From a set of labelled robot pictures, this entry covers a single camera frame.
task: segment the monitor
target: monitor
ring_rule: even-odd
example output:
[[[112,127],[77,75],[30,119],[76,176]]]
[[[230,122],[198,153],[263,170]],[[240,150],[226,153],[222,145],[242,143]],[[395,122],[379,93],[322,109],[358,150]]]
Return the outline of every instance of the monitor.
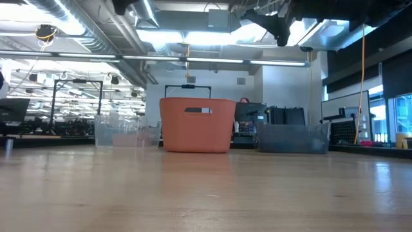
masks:
[[[0,99],[0,121],[22,122],[30,99]]]
[[[234,120],[237,122],[257,122],[267,120],[265,103],[236,103]]]

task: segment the clear plastic bin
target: clear plastic bin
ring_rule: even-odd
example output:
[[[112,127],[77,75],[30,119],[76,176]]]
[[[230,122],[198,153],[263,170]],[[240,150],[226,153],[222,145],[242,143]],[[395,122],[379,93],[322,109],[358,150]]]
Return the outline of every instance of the clear plastic bin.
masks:
[[[318,153],[329,151],[329,123],[316,126],[257,124],[256,147],[260,152]]]
[[[145,117],[95,115],[96,147],[137,147],[159,145],[161,123],[150,125]]]

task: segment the gray bin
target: gray bin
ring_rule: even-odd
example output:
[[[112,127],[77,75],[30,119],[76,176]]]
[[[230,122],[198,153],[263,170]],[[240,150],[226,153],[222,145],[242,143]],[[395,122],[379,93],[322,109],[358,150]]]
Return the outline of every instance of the gray bin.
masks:
[[[318,153],[329,150],[329,123],[316,126],[257,124],[256,146],[260,152]]]

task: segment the metal frame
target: metal frame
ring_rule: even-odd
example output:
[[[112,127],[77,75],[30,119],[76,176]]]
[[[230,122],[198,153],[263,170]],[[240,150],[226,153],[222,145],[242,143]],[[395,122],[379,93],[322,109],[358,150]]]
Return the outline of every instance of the metal frame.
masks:
[[[79,79],[74,79],[74,80],[62,80],[62,79],[57,79],[54,80],[54,87],[53,87],[53,99],[51,100],[51,115],[50,115],[50,122],[49,122],[49,129],[52,128],[53,124],[53,118],[54,118],[54,105],[56,102],[56,93],[59,91],[62,87],[57,88],[57,83],[59,82],[64,82],[65,84],[67,82],[73,82],[73,83],[81,83],[81,84],[86,84],[87,82],[94,82],[94,83],[99,83],[100,84],[100,91],[98,95],[98,108],[97,108],[97,115],[100,115],[100,109],[102,107],[102,96],[103,96],[103,81],[89,81],[89,80],[79,80]]]
[[[212,98],[212,86],[195,86],[193,84],[182,84],[182,85],[166,84],[165,85],[165,97],[166,97],[168,87],[181,87],[182,89],[207,88],[209,89],[209,98]]]

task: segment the orange cable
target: orange cable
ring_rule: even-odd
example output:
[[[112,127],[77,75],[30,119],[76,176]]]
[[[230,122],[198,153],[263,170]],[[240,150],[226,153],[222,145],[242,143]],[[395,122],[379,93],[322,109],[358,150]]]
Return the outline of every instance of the orange cable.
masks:
[[[361,121],[361,108],[362,108],[362,92],[363,92],[363,82],[365,79],[365,24],[363,24],[363,35],[362,35],[362,80],[360,82],[360,97],[359,97],[359,109],[358,109],[358,122],[356,125],[356,135],[354,144],[357,143],[359,136],[359,123]]]

